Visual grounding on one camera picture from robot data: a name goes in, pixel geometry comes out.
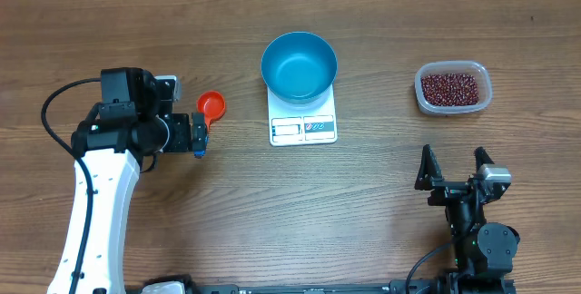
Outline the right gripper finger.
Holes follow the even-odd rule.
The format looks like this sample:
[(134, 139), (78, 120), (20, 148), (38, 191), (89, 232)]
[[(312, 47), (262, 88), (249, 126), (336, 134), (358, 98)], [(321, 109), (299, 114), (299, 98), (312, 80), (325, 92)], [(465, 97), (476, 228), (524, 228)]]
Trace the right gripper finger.
[(483, 165), (494, 164), (493, 160), (489, 157), (484, 147), (480, 146), (474, 150), (476, 171), (478, 172)]
[(422, 148), (419, 173), (414, 184), (414, 189), (430, 191), (435, 187), (435, 183), (442, 181), (443, 176), (436, 155), (430, 145), (426, 144)]

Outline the red scoop with blue handle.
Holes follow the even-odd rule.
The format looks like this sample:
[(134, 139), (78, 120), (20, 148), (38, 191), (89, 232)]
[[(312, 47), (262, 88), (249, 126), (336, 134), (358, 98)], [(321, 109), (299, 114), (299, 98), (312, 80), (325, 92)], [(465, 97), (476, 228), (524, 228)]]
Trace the red scoop with blue handle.
[[(197, 113), (204, 114), (209, 136), (212, 123), (220, 120), (225, 114), (226, 102), (221, 93), (217, 91), (208, 91), (199, 97), (197, 101), (197, 110)], [(194, 152), (196, 158), (201, 158), (204, 155), (205, 152)]]

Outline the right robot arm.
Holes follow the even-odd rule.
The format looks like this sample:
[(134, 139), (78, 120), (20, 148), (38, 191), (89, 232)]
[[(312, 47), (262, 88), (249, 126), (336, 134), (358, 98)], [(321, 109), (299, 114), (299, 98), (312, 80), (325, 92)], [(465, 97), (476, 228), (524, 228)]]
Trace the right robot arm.
[[(518, 232), (507, 225), (488, 222), (484, 207), (499, 200), (512, 182), (504, 165), (495, 164), (482, 147), (474, 151), (476, 172), (466, 181), (447, 181), (437, 157), (426, 144), (422, 148), (416, 190), (429, 191), (428, 205), (441, 206), (451, 240), (422, 257), (405, 279), (407, 293), (514, 293), (514, 282), (505, 279), (513, 270), (520, 242)], [(418, 268), (440, 252), (453, 249), (455, 267), (432, 281), (414, 280)]]

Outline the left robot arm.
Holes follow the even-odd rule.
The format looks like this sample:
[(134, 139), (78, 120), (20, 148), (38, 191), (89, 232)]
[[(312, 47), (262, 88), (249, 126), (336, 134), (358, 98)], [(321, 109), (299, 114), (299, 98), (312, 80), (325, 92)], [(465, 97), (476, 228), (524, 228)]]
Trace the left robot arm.
[(174, 113), (181, 97), (175, 75), (141, 68), (103, 69), (95, 80), (102, 98), (70, 142), (74, 204), (51, 293), (124, 293), (123, 252), (134, 188), (143, 160), (162, 153), (201, 158), (208, 143), (203, 113)]

